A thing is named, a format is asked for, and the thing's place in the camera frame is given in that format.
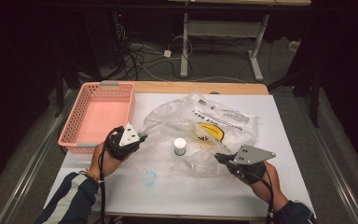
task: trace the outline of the table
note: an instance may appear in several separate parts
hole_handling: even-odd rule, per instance
[[[174,2],[185,2],[187,0],[170,0]],[[267,5],[267,6],[309,6],[310,0],[198,0],[197,3],[215,3],[215,4],[239,4],[239,5]],[[269,15],[264,15],[261,22],[243,22],[243,21],[194,21],[188,18],[185,13],[184,31],[183,31],[183,49],[181,61],[181,77],[187,77],[188,66],[188,36],[189,35],[212,35],[212,36],[232,36],[232,37],[255,37],[255,46],[253,50],[248,51],[249,60],[254,71],[255,79],[263,81],[260,66],[257,62],[257,53],[263,40],[264,32],[267,28]]]
[[[265,86],[187,82],[134,83],[135,109],[132,125],[137,130],[142,126],[144,117],[154,108],[183,97],[194,89],[203,92],[207,99],[259,115],[259,136],[255,146],[277,154],[270,162],[281,171],[282,191],[287,197],[312,207],[277,107]],[[207,94],[211,90],[221,94]],[[150,151],[141,145],[113,175],[105,179],[107,215],[233,220],[265,218],[267,205],[231,174],[199,178],[173,172],[170,165],[164,163],[166,151],[164,148]],[[67,174],[90,166],[90,158],[91,155],[67,153],[47,202]],[[92,211],[99,211],[100,203],[98,195]]]

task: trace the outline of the white tabletop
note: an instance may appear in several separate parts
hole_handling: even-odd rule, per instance
[[[132,125],[139,130],[145,117],[156,107],[185,94],[135,93]],[[205,98],[239,111],[260,116],[255,147],[275,152],[269,160],[276,166],[283,193],[312,208],[309,194],[290,147],[274,99],[269,95],[215,95]],[[113,175],[106,178],[106,213],[122,216],[207,217],[260,219],[267,204],[233,175],[197,177],[172,170],[164,162],[164,148],[142,148],[133,153]],[[47,202],[63,178],[90,166],[91,155],[67,153]],[[101,196],[92,211],[99,211]]]

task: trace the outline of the clear plastic bag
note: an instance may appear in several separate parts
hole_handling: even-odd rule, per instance
[[[234,154],[241,144],[252,145],[257,136],[257,116],[207,100],[194,91],[152,111],[140,134],[148,135],[143,147],[169,150],[167,159],[175,170],[197,176],[221,175],[228,170],[214,154]],[[176,138],[186,140],[183,156],[174,153]]]

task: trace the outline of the pink plastic basket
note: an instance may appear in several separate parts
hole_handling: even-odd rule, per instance
[[[72,153],[90,154],[110,131],[131,122],[135,96],[133,83],[84,83],[63,127],[60,146]]]

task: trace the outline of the table leg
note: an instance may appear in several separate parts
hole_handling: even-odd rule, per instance
[[[180,76],[187,77],[187,64],[188,64],[188,51],[187,51],[187,38],[188,38],[188,13],[185,13],[185,20],[183,25],[183,49],[182,61],[180,66]]]
[[[257,81],[263,81],[263,76],[261,74],[260,66],[258,65],[256,56],[257,56],[257,52],[260,48],[261,41],[263,40],[263,35],[264,35],[264,32],[266,31],[268,21],[269,21],[269,15],[265,15],[263,17],[263,21],[261,22],[260,28],[257,33],[257,37],[255,40],[255,48],[254,48],[254,50],[248,51],[249,60],[251,61],[251,66],[252,66],[252,69],[255,74],[255,79]]]

